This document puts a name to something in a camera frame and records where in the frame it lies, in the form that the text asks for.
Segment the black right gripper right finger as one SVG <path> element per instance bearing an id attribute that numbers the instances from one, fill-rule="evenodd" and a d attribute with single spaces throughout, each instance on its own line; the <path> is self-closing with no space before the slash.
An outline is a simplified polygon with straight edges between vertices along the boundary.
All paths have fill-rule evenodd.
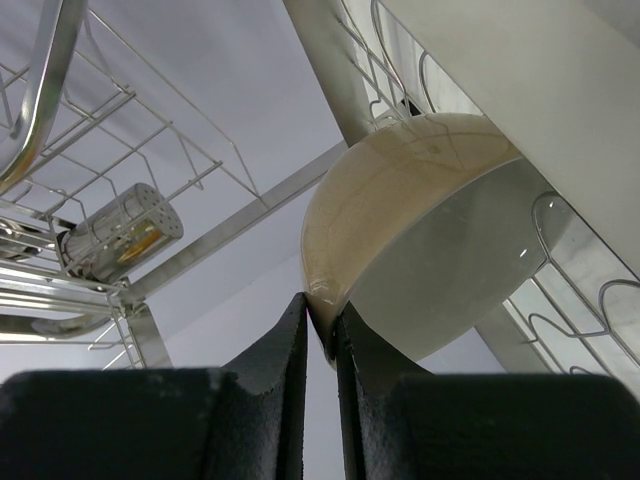
<path id="1" fill-rule="evenodd" d="M 350 479 L 635 479 L 639 404 L 598 375 L 435 375 L 347 306 L 336 369 Z"/>

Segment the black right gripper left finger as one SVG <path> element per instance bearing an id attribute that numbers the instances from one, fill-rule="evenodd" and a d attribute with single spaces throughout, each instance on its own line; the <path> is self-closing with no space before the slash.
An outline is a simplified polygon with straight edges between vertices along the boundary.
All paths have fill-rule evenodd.
<path id="1" fill-rule="evenodd" d="M 5 479 L 299 479 L 307 302 L 221 367 L 27 371 L 1 387 Z"/>

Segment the small white bowl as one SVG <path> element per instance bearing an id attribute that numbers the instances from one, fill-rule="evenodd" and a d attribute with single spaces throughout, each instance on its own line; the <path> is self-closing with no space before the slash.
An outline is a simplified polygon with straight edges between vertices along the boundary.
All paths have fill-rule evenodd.
<path id="1" fill-rule="evenodd" d="M 549 190 L 481 115 L 413 116 L 354 144 L 318 185 L 301 235 L 326 359 L 348 307 L 412 360 L 475 327 L 541 266 L 531 210 Z"/>

